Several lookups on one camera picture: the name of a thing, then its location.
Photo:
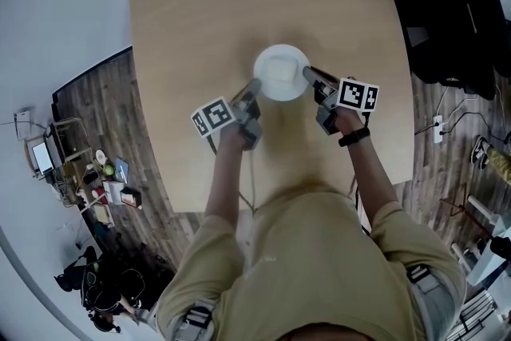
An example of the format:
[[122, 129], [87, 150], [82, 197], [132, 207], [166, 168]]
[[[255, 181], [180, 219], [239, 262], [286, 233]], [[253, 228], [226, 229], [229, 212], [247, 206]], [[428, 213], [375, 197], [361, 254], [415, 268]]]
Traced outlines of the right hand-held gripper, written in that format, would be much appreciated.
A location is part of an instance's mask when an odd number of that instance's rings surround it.
[[330, 75], [313, 66], [303, 68], [303, 76], [313, 86], [315, 101], [318, 104], [316, 121], [327, 135], [338, 132], [335, 127], [338, 107], [354, 110], [367, 117], [375, 111], [378, 101], [379, 86], [352, 78]]

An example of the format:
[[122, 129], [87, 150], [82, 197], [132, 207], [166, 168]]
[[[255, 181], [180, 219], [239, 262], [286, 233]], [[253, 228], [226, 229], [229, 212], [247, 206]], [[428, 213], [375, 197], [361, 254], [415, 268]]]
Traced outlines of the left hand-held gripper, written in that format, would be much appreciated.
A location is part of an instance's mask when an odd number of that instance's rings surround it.
[[257, 103], [261, 86], [261, 80], [253, 78], [230, 101], [225, 97], [217, 97], [191, 114], [196, 131], [209, 143], [213, 152], [216, 146], [212, 135], [231, 124], [239, 126], [246, 149], [252, 150], [257, 146], [263, 132]]

